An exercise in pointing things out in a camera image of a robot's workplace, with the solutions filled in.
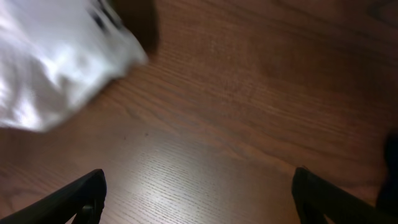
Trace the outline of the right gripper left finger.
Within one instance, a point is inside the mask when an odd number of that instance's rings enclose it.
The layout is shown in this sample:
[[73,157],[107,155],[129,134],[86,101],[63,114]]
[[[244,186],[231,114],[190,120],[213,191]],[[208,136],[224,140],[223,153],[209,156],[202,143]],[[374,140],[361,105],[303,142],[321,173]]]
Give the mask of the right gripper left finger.
[[102,169],[95,169],[42,200],[3,219],[5,224],[98,224],[107,193]]

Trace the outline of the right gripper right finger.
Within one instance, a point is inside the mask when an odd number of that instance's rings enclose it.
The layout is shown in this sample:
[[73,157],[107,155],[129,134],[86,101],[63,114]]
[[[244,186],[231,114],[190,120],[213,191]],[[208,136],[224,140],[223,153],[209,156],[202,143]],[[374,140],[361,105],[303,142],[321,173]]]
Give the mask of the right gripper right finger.
[[326,217],[334,223],[397,223],[397,217],[376,210],[303,167],[295,170],[292,195],[301,224],[327,224]]

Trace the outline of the white t-shirt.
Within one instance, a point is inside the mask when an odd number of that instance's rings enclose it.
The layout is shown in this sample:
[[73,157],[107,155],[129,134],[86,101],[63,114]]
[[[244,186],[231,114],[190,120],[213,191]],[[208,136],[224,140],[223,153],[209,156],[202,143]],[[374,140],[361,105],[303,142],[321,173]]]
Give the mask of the white t-shirt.
[[1,0],[1,126],[46,132],[146,62],[109,1]]

